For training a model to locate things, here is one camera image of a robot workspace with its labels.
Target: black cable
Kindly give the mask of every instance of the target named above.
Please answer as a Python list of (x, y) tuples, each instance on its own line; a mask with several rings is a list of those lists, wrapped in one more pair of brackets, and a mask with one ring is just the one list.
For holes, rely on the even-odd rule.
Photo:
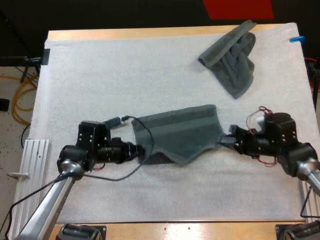
[(304, 210), (305, 210), (306, 205), (307, 205), (307, 202), (308, 202), (308, 199), (309, 199), (309, 196), (310, 196), (310, 193), (311, 193), (311, 190), (312, 190), (312, 188), (311, 188), (311, 186), (310, 186), (310, 187), (309, 187), (309, 190), (308, 190), (308, 192), (307, 192), (307, 194), (306, 194), (306, 198), (305, 198), (305, 200), (304, 200), (304, 203), (303, 203), (303, 205), (302, 205), (302, 209), (301, 209), (301, 212), (300, 212), (300, 217), (301, 217), (301, 218), (320, 219), (320, 216), (308, 216), (308, 215), (303, 215)]
[(33, 76), (32, 76), (30, 73), (28, 73), (28, 72), (24, 73), (24, 71), (22, 71), (22, 70), (21, 70), (20, 68), (18, 68), (17, 66), (15, 66), (15, 68), (18, 69), (20, 72), (22, 72), (22, 74), (23, 74), (28, 80), (30, 80), (31, 84), (32, 84), (35, 88), (38, 88), (38, 86), (35, 85), (35, 84), (32, 82), (32, 81), (34, 81), (34, 82), (38, 83), (38, 81), (36, 81), (36, 80), (34, 80), (34, 79), (30, 79), (30, 78), (27, 76), (27, 75), (30, 75), (30, 77), (33, 78)]
[[(24, 74), (24, 71), (22, 71), (20, 68), (18, 68), (17, 66), (14, 66), (14, 67), (15, 67), (16, 69), (18, 69), (21, 73)], [(29, 75), (30, 77), (33, 77), (32, 74), (30, 74), (30, 73), (28, 73), (28, 72), (26, 72), (25, 75), (26, 75), (26, 78), (27, 78), (27, 79), (30, 79), (27, 75)]]
[(138, 170), (142, 167), (142, 165), (143, 165), (144, 163), (146, 163), (146, 161), (150, 158), (150, 156), (151, 156), (151, 154), (152, 154), (152, 152), (153, 152), (153, 150), (154, 150), (154, 146), (155, 146), (154, 136), (152, 135), (150, 129), (149, 129), (139, 118), (137, 118), (137, 117), (135, 117), (135, 116), (124, 116), (123, 118), (121, 118), (121, 121), (124, 122), (124, 121), (126, 121), (126, 120), (128, 120), (128, 119), (134, 119), (134, 120), (136, 120), (138, 123), (140, 123), (140, 124), (143, 126), (143, 128), (144, 128), (145, 130), (148, 131), (148, 133), (149, 133), (149, 135), (150, 135), (150, 138), (151, 138), (151, 141), (152, 141), (151, 150), (150, 150), (149, 155), (146, 156), (146, 157), (144, 158), (144, 160), (142, 160), (142, 161), (140, 162), (139, 166), (137, 166), (132, 172), (130, 172), (128, 175), (125, 175), (125, 176), (123, 176), (123, 177), (120, 177), (120, 178), (108, 178), (108, 177), (103, 177), (103, 176), (95, 176), (95, 175), (84, 174), (85, 177), (94, 178), (94, 179), (101, 179), (101, 180), (107, 180), (107, 181), (112, 181), (112, 182), (118, 182), (118, 181), (121, 181), (121, 180), (124, 180), (124, 179), (130, 177), (132, 174), (134, 174), (136, 171), (138, 171)]
[(20, 137), (20, 143), (21, 143), (21, 147), (24, 149), (24, 143), (23, 143), (23, 139), (24, 139), (24, 134), (26, 132), (26, 130), (30, 127), (31, 124), (25, 126), (25, 128), (23, 129), (22, 133), (21, 133), (21, 137)]
[(8, 233), (9, 233), (9, 231), (10, 231), (11, 223), (12, 223), (12, 210), (13, 210), (13, 208), (14, 208), (16, 205), (22, 203), (22, 202), (25, 201), (26, 199), (32, 197), (33, 195), (35, 195), (35, 194), (37, 194), (38, 192), (40, 192), (41, 190), (49, 187), (50, 185), (55, 184), (55, 183), (57, 183), (57, 182), (65, 179), (65, 178), (67, 178), (67, 177), (70, 177), (70, 176), (72, 176), (72, 174), (71, 174), (71, 175), (70, 175), (70, 174), (59, 175), (56, 179), (52, 180), (51, 182), (47, 183), (46, 185), (40, 187), (38, 190), (33, 191), (33, 192), (30, 193), (29, 195), (25, 196), (24, 198), (20, 199), (19, 201), (15, 202), (14, 204), (12, 204), (11, 207), (9, 208), (9, 211), (8, 211), (8, 213), (6, 214), (5, 219), (4, 219), (4, 221), (3, 221), (2, 225), (1, 225), (1, 228), (0, 228), (0, 233), (1, 233), (1, 231), (2, 231), (2, 229), (4, 228), (4, 225), (5, 225), (5, 223), (6, 223), (6, 220), (7, 220), (8, 216), (9, 216), (9, 224), (8, 224), (8, 227), (7, 227), (6, 232), (5, 232), (5, 239), (6, 239), (6, 240), (9, 240), (9, 238), (8, 238)]

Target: gray towel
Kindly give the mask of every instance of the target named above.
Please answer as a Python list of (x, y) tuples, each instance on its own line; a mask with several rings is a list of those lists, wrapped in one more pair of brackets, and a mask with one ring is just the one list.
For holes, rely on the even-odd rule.
[(221, 37), (198, 58), (210, 69), (222, 86), (235, 99), (242, 96), (254, 79), (254, 63), (248, 58), (256, 36), (248, 32), (255, 22), (247, 20)]
[[(154, 138), (152, 156), (146, 162), (149, 165), (187, 164), (205, 150), (218, 148), (217, 141), (224, 134), (215, 105), (188, 107), (139, 119)], [(148, 131), (135, 120), (132, 125), (136, 143), (145, 148), (144, 156), (148, 156), (152, 146)]]

